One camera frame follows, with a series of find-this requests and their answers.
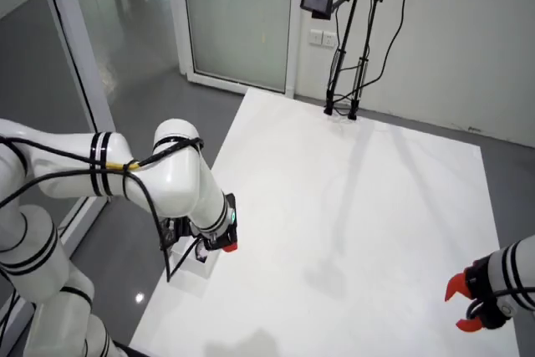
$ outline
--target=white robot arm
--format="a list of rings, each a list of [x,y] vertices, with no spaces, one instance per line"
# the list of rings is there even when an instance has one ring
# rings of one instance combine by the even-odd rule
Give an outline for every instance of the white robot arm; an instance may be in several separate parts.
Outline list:
[[[30,173],[48,196],[126,196],[156,222],[187,217],[207,250],[237,248],[234,198],[216,184],[190,123],[163,122],[153,156],[134,161],[118,133],[54,135],[0,120],[0,268],[38,305],[24,355],[124,355],[90,314],[93,285],[65,256],[48,213],[18,205]],[[167,262],[166,271],[169,279]]]
[[[466,319],[457,322],[465,332],[501,328],[520,309],[535,311],[535,236],[475,261],[450,279],[446,301],[455,293],[474,300]]]

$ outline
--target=glass door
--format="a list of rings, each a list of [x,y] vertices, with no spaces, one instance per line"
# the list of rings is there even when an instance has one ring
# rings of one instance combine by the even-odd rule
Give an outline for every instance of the glass door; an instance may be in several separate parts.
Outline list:
[[[181,64],[190,81],[293,96],[299,0],[176,0]]]
[[[68,38],[75,33],[69,31],[72,16],[64,1],[0,0],[0,117],[53,133],[113,130],[110,111],[98,101],[104,92],[80,63],[82,54],[75,54],[79,43]],[[37,187],[21,198],[21,205],[37,204],[50,213],[69,255],[106,203],[104,198],[52,199]],[[0,323],[12,291],[0,276]],[[0,356],[8,354],[32,316],[32,306],[15,299]]]

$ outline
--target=white table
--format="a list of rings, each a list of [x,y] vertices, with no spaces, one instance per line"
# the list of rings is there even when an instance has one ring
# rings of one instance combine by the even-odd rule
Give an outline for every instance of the white table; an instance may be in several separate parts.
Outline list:
[[[479,147],[250,89],[213,168],[239,249],[162,276],[131,345],[167,357],[518,356],[449,278],[498,249]]]

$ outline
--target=gray floor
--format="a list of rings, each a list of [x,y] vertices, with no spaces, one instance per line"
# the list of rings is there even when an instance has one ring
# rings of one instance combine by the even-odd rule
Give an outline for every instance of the gray floor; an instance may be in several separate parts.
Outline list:
[[[147,155],[156,126],[179,117],[200,131],[211,165],[242,98],[190,84],[178,74],[168,0],[148,0],[124,21],[118,19],[114,0],[80,2],[117,130],[134,154]],[[535,150],[388,115],[362,115],[479,145],[501,246],[535,233]],[[114,200],[73,260],[94,281],[94,312],[115,339],[128,344],[163,270],[150,217],[127,201]],[[143,303],[135,303],[137,293],[145,295]],[[520,314],[516,324],[521,356],[534,355],[535,320]],[[22,355],[22,344],[11,355]]]

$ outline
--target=black cable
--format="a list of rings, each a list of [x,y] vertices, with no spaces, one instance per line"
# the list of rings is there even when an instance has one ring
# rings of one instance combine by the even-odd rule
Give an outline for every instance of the black cable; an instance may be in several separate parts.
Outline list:
[[[366,28],[366,30],[370,30],[371,27],[370,27],[370,19],[371,19],[371,9],[373,7],[373,3],[374,3],[374,0],[369,0],[369,11],[368,11],[368,27]],[[366,47],[366,58],[369,57],[369,43],[367,44],[367,47]]]
[[[165,239],[161,231],[161,227],[160,227],[160,220],[158,219],[158,214],[156,213],[156,209],[155,209],[154,202],[152,201],[152,197],[150,196],[150,193],[147,190],[145,183],[143,183],[143,181],[138,176],[132,174],[130,171],[118,171],[116,169],[75,169],[71,171],[57,171],[54,173],[48,173],[47,175],[42,175],[40,177],[36,177],[32,179],[31,181],[28,181],[23,186],[18,188],[18,190],[16,190],[14,193],[12,193],[10,196],[7,196],[6,198],[4,198],[2,201],[0,201],[0,208],[5,207],[9,202],[13,201],[18,196],[21,196],[28,189],[30,189],[33,186],[36,186],[42,181],[46,181],[50,179],[57,179],[60,177],[84,176],[84,175],[90,175],[90,174],[111,174],[111,175],[117,175],[117,176],[126,175],[128,178],[135,181],[137,185],[140,187],[141,191],[143,192],[143,195],[145,196],[147,204],[149,205],[150,214],[152,215],[152,219],[154,220],[156,231],[158,232],[158,237],[160,239],[160,244],[165,244],[164,243]],[[167,258],[165,249],[162,249],[162,253],[164,255],[164,262],[166,264],[167,281],[169,282],[169,280],[171,279],[171,276],[170,276],[171,269],[169,267],[169,260]]]
[[[340,47],[340,31],[339,31],[339,27],[338,27],[338,8],[336,9],[336,12],[334,12],[334,18],[336,19],[336,39],[338,40],[338,45],[336,46],[336,48],[339,48]]]
[[[59,156],[65,156],[70,159],[75,159],[77,161],[89,163],[90,165],[98,165],[98,166],[105,166],[106,163],[103,161],[97,161],[96,159],[91,159],[86,156],[80,156],[73,154],[72,152],[67,152],[66,150],[58,150],[56,148],[52,148],[47,145],[40,144],[38,142],[27,140],[25,138],[18,138],[18,137],[4,137],[0,135],[0,144],[11,142],[11,143],[20,143],[25,145],[30,145],[34,148],[38,148],[40,150],[45,150],[47,152],[50,152],[51,154],[59,155]]]
[[[8,322],[9,318],[11,317],[11,313],[13,312],[13,309],[15,308],[15,304],[17,304],[17,300],[15,297],[17,296],[17,291],[14,289],[11,293],[11,300],[9,301],[9,308],[6,314],[3,318],[3,324],[2,324],[2,332],[0,332],[0,349],[2,348],[3,343],[3,336],[6,334],[6,329],[8,328]]]
[[[478,298],[471,302],[471,304],[468,306],[468,309],[466,309],[466,319],[474,319],[477,315],[477,311],[479,310],[479,307],[487,302],[492,301],[495,298],[501,297],[501,296],[507,296],[509,294],[522,294],[522,293],[535,293],[535,287],[527,287],[527,288],[508,288],[505,290],[498,290],[497,292],[491,293],[485,297]]]
[[[371,8],[372,8],[372,1],[373,0],[369,0],[369,3],[370,3],[370,6],[369,6],[369,12],[368,12],[368,30],[371,29],[370,25],[369,25],[369,20],[371,19]],[[366,84],[363,84],[362,87],[360,87],[361,89],[364,88],[364,87],[367,87],[368,85],[372,85],[373,83],[376,83],[377,81],[380,80],[380,78],[383,76],[383,73],[385,72],[385,68],[386,68],[386,61],[388,60],[388,56],[390,54],[390,50],[392,49],[392,45],[394,44],[394,41],[395,39],[397,38],[398,34],[400,33],[401,31],[401,28],[403,27],[403,22],[405,20],[405,3],[406,3],[406,0],[403,0],[402,3],[401,3],[401,20],[400,20],[400,26],[398,27],[398,29],[396,30],[395,34],[394,34],[394,37],[392,37],[392,40],[390,41],[390,44],[388,46],[388,48],[386,49],[386,55],[385,55],[385,60],[383,61],[383,67],[381,68],[381,72],[379,74],[379,76],[376,78],[376,79],[372,79],[370,82],[366,83]],[[366,49],[366,58],[368,58],[369,56],[369,46],[368,48]],[[334,95],[337,95],[337,96],[341,96],[340,99],[337,99],[334,101],[334,103],[336,102],[340,102],[341,100],[344,100],[344,99],[347,99],[349,98],[350,96],[352,96],[355,92],[357,92],[359,89],[354,89],[353,91],[349,92],[348,94],[346,95],[341,95],[341,94],[334,94]]]
[[[379,74],[379,76],[376,78],[376,79],[372,79],[370,82],[362,85],[361,88],[364,88],[364,87],[367,87],[368,85],[372,85],[373,83],[376,83],[377,81],[380,80],[380,78],[383,76],[383,73],[385,72],[385,68],[386,68],[386,61],[388,60],[388,55],[390,53],[390,50],[392,49],[392,45],[394,44],[394,41],[395,39],[397,38],[398,34],[400,33],[401,31],[401,28],[403,27],[403,21],[405,19],[405,2],[406,0],[403,0],[403,2],[401,3],[401,21],[400,21],[400,26],[398,27],[397,31],[395,32],[394,34],[394,37],[392,38],[392,40],[390,41],[390,45],[388,45],[388,48],[386,49],[386,55],[385,55],[385,60],[383,61],[383,67],[381,69],[381,72]]]
[[[190,255],[191,250],[193,248],[195,248],[195,246],[197,245],[197,243],[199,243],[200,240],[201,240],[201,237],[197,237],[193,241],[193,243],[190,244],[190,246],[187,248],[186,252],[184,252],[184,255],[182,255],[182,258],[180,259],[180,261],[178,263],[176,263],[176,266],[173,268],[173,271],[171,272],[171,277],[173,277],[173,275],[176,273],[176,271],[178,271],[178,269],[182,266],[182,264],[186,260],[187,256]]]
[[[173,154],[179,150],[182,150],[188,146],[193,146],[197,148],[198,150],[201,150],[202,147],[204,146],[204,142],[199,137],[176,142],[170,147],[165,148],[164,150],[161,150],[157,154],[151,155],[148,158],[142,160],[141,162],[139,162],[139,165],[141,167],[141,166],[149,165],[150,163],[157,162],[165,158],[166,156]]]

